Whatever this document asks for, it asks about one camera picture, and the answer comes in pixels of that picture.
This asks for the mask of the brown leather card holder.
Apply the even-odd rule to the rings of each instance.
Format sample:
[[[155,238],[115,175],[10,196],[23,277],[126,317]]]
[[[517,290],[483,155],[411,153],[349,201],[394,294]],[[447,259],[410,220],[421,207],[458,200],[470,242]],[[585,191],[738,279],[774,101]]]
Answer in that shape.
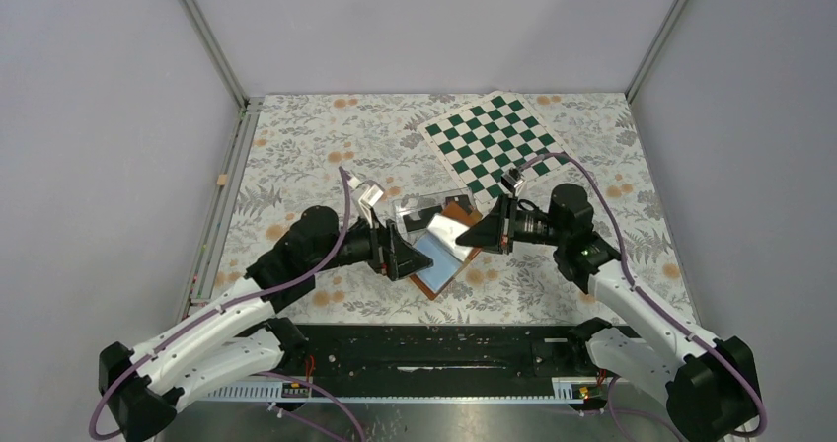
[[[458,246],[455,239],[483,218],[478,210],[466,212],[450,203],[428,224],[414,248],[433,259],[433,266],[419,271],[410,281],[431,301],[436,300],[454,278],[480,253],[479,248]]]

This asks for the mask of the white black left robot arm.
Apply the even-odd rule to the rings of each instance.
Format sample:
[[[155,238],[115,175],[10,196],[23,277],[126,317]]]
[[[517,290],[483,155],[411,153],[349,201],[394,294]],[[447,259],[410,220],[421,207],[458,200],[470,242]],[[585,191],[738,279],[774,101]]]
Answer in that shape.
[[[316,274],[366,263],[397,281],[432,266],[393,221],[348,225],[326,206],[306,209],[220,297],[167,331],[99,356],[99,391],[127,441],[158,435],[196,399],[252,374],[300,370],[306,340],[280,312],[314,290]]]

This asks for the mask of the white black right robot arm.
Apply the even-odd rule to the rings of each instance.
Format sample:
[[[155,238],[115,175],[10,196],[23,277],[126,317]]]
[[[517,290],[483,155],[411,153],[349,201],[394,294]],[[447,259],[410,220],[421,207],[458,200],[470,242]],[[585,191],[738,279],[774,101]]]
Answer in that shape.
[[[569,367],[626,379],[661,403],[688,441],[719,441],[765,411],[753,353],[738,337],[719,339],[684,317],[631,272],[623,254],[592,223],[586,190],[559,184],[546,211],[501,196],[489,214],[457,237],[460,246],[508,254],[514,244],[546,245],[560,275],[617,314],[635,342],[601,319],[575,329]]]

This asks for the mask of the clear acrylic card box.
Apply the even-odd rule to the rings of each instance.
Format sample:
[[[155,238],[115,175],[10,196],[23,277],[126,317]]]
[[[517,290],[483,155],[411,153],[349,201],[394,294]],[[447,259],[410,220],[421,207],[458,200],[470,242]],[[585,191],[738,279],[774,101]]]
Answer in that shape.
[[[425,233],[432,218],[450,203],[456,203],[466,212],[472,212],[475,206],[473,194],[466,188],[414,194],[392,202],[392,218],[401,235],[413,244]]]

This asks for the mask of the black VIP credit card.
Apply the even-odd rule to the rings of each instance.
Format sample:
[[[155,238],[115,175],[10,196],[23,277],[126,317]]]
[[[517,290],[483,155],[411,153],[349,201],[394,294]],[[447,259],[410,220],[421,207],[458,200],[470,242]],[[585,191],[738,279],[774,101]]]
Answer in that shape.
[[[430,221],[437,214],[440,214],[442,210],[443,208],[439,205],[416,210],[408,210],[407,213],[402,216],[402,223],[405,231],[411,233],[425,229]]]

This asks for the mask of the green white checkered mat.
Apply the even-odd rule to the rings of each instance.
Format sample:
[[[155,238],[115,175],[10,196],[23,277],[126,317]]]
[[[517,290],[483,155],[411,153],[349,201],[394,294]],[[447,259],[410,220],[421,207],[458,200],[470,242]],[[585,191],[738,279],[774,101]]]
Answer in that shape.
[[[504,172],[545,153],[571,152],[524,97],[495,91],[418,127],[418,132],[459,187],[479,206],[505,192]]]

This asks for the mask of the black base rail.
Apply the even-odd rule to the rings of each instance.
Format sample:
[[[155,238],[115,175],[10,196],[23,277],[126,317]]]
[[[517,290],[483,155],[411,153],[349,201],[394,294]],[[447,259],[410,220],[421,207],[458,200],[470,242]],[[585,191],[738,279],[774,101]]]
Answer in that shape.
[[[547,397],[555,378],[596,380],[577,326],[299,326],[277,367],[339,398]]]

